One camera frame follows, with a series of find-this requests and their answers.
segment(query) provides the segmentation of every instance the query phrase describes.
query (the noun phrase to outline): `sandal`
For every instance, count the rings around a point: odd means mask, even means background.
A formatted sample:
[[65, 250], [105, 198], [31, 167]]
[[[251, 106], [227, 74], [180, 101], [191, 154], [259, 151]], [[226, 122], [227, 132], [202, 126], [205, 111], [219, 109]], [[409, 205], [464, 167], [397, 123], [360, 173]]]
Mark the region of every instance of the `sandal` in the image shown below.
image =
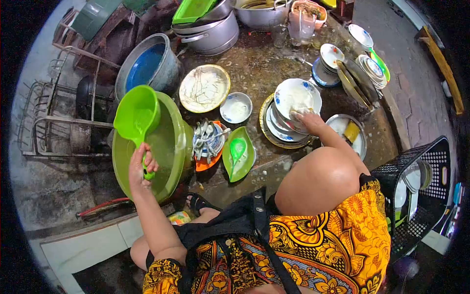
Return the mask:
[[217, 211], [222, 211], [222, 209], [218, 208], [218, 207], [215, 207], [214, 205], [212, 205], [211, 203], [209, 203], [209, 201], [207, 201], [206, 199], [204, 199], [204, 197], [202, 197], [201, 195], [197, 194], [197, 193], [192, 193], [192, 192], [188, 192], [188, 196], [191, 195], [191, 200], [189, 202], [189, 209], [191, 209], [191, 212], [194, 213], [194, 215], [196, 217], [200, 217], [201, 214], [199, 213], [199, 210], [201, 208], [205, 208], [205, 207], [208, 207], [208, 208], [213, 208]]

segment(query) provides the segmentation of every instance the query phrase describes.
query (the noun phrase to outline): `yellow sponge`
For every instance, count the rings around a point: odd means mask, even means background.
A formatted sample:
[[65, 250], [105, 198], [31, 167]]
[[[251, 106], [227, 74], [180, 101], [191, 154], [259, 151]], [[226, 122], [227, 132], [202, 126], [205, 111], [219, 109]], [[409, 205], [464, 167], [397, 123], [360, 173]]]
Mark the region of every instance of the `yellow sponge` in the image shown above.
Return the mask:
[[346, 130], [343, 135], [349, 140], [349, 142], [353, 143], [354, 141], [356, 141], [359, 132], [359, 127], [351, 120], [349, 121], [349, 124], [346, 127]]

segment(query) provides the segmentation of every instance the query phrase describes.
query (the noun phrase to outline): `woman's right hand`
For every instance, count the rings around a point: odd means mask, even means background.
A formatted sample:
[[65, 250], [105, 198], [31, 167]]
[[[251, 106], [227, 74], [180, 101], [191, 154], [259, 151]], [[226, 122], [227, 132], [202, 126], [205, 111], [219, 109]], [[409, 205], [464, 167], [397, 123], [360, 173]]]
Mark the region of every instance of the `woman's right hand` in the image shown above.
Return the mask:
[[291, 112], [295, 119], [300, 121], [307, 131], [314, 136], [319, 137], [327, 124], [323, 121], [320, 115], [314, 113], [300, 114], [298, 112]]
[[144, 169], [142, 167], [142, 158], [144, 155], [144, 164], [147, 166], [147, 171], [151, 173], [158, 170], [158, 163], [152, 158], [150, 145], [142, 143], [139, 148], [134, 150], [134, 154], [129, 163], [129, 188], [132, 194], [148, 190], [151, 187], [151, 182], [144, 179]]

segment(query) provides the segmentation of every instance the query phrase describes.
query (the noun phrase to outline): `woman's left hand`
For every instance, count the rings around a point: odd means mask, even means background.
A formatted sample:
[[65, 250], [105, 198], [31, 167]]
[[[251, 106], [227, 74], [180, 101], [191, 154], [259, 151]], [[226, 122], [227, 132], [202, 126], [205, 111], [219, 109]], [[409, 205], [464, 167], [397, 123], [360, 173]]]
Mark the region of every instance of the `woman's left hand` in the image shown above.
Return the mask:
[[142, 143], [138, 149], [134, 150], [131, 162], [129, 163], [129, 187], [131, 193], [150, 189], [151, 182], [144, 179], [144, 170], [142, 167], [144, 154], [144, 164], [147, 166], [147, 171], [151, 173], [158, 170], [158, 163], [152, 158], [150, 146], [147, 143]]

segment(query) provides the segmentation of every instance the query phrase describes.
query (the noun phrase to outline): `woman's knee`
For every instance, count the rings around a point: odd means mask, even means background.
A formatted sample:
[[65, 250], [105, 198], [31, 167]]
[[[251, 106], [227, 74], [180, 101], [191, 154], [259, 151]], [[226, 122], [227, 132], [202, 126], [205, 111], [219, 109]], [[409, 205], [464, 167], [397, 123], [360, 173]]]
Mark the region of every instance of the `woman's knee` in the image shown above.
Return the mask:
[[359, 192], [354, 164], [336, 148], [321, 147], [297, 162], [283, 179], [276, 205], [286, 215], [316, 215]]
[[147, 270], [146, 260], [149, 250], [149, 245], [144, 236], [137, 238], [131, 246], [131, 259], [143, 270]]

